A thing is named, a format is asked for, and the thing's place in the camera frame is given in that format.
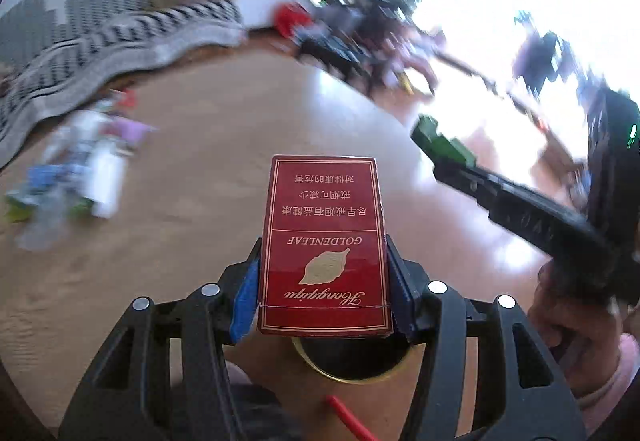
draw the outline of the table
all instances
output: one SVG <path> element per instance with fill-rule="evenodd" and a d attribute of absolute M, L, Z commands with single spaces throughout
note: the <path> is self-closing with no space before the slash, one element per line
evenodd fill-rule
<path fill-rule="evenodd" d="M 134 117 L 159 130 L 130 161 L 111 220 L 75 228 L 44 253 L 18 249 L 18 226 L 0 224 L 0 358 L 46 426 L 60 423 L 79 378 L 135 297 L 182 298 L 246 257 L 262 231 L 277 153 L 376 158 L 386 231 L 404 258 L 464 296 L 510 293 L 530 305 L 542 254 L 490 223 L 475 201 L 438 185 L 408 130 L 325 72 L 248 53 L 162 72 L 138 98 Z M 2 192 L 44 145 L 2 172 Z M 351 439 L 321 405 L 329 392 L 380 439 L 396 439 L 422 356 L 414 349 L 393 378 L 363 388 L 316 374 L 289 339 L 253 333 L 227 353 L 276 392 L 310 440 Z M 474 371 L 471 349 L 470 377 Z M 473 398 L 465 394 L 463 426 Z"/>
<path fill-rule="evenodd" d="M 348 48 L 337 37 L 306 38 L 300 42 L 296 58 L 301 60 L 303 56 L 313 56 L 322 62 L 325 69 L 330 71 L 334 67 L 342 74 L 342 79 L 349 83 L 352 72 L 364 76 L 367 84 L 367 92 L 370 91 L 370 74 L 365 70 L 365 62 L 377 62 L 372 56 Z"/>

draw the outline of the green light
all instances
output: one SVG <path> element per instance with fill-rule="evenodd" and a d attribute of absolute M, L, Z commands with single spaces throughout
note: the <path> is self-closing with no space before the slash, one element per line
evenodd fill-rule
<path fill-rule="evenodd" d="M 637 130 L 638 130 L 638 128 L 636 127 L 636 125 L 633 125 L 633 127 L 631 127 L 631 134 L 629 135 L 629 142 L 626 144 L 627 148 L 631 148 L 631 144 L 636 139 L 636 131 Z"/>

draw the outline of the green object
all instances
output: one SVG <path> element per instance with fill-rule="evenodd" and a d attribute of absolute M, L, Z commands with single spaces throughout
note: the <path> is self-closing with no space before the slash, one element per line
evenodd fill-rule
<path fill-rule="evenodd" d="M 81 198 L 71 209 L 69 209 L 69 215 L 74 218 L 82 218 L 91 215 L 91 210 L 94 207 L 94 202 L 91 199 Z"/>
<path fill-rule="evenodd" d="M 467 166 L 476 164 L 476 156 L 458 138 L 449 141 L 438 134 L 438 122 L 431 116 L 420 116 L 411 139 L 433 162 L 445 157 Z"/>
<path fill-rule="evenodd" d="M 9 208 L 6 211 L 6 218 L 10 223 L 21 223 L 22 221 L 28 221 L 33 215 L 35 209 L 34 206 L 27 206 L 26 204 L 20 204 L 20 202 L 14 199 L 7 198 L 7 205 Z"/>

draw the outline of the black device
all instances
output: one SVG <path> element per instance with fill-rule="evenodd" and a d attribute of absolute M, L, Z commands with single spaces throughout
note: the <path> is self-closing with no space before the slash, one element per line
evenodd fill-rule
<path fill-rule="evenodd" d="M 586 216 L 477 166 L 468 151 L 458 153 L 453 141 L 437 134 L 432 118 L 420 118 L 412 139 L 433 161 L 436 180 L 477 199 L 489 211 L 489 220 L 553 257 L 559 294 L 602 303 L 615 296 L 636 305 L 640 299 L 640 264 L 634 257 L 640 210 L 638 106 L 602 88 L 588 123 L 591 189 Z"/>
<path fill-rule="evenodd" d="M 559 367 L 525 313 L 509 296 L 465 299 L 403 260 L 389 236 L 387 262 L 396 329 L 427 344 L 403 441 L 455 439 L 462 402 L 466 338 L 478 338 L 473 430 L 460 439 L 586 439 Z M 183 300 L 127 307 L 76 389 L 60 441 L 164 441 L 170 438 L 168 339 L 182 339 L 186 410 L 193 441 L 244 440 L 223 345 L 250 329 L 257 301 L 260 239 L 246 261 L 218 283 Z"/>

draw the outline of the purple object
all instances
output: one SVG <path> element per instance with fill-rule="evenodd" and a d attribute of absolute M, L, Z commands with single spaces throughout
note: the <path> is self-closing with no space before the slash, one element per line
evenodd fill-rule
<path fill-rule="evenodd" d="M 113 117 L 113 126 L 118 135 L 132 147 L 137 147 L 147 132 L 156 130 L 155 127 L 122 116 Z"/>

